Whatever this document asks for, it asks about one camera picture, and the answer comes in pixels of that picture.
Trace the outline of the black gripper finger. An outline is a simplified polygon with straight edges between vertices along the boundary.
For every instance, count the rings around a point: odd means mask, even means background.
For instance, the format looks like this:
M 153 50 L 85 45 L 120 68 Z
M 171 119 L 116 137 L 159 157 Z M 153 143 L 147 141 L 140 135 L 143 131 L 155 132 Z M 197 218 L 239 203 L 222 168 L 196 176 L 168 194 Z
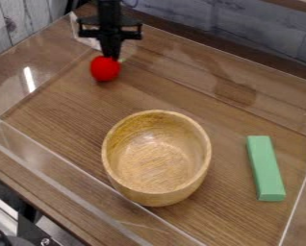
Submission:
M 103 56 L 116 61 L 119 59 L 120 47 L 121 47 L 120 38 L 101 37 L 99 42 L 100 42 Z

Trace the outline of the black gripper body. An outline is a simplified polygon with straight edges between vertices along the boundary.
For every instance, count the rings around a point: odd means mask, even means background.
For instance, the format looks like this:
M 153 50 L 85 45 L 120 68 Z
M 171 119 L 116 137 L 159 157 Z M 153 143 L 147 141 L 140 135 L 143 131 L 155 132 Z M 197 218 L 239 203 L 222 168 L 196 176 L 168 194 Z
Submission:
M 143 22 L 125 16 L 120 10 L 120 0 L 97 0 L 96 15 L 79 17 L 79 36 L 117 36 L 120 40 L 141 39 Z

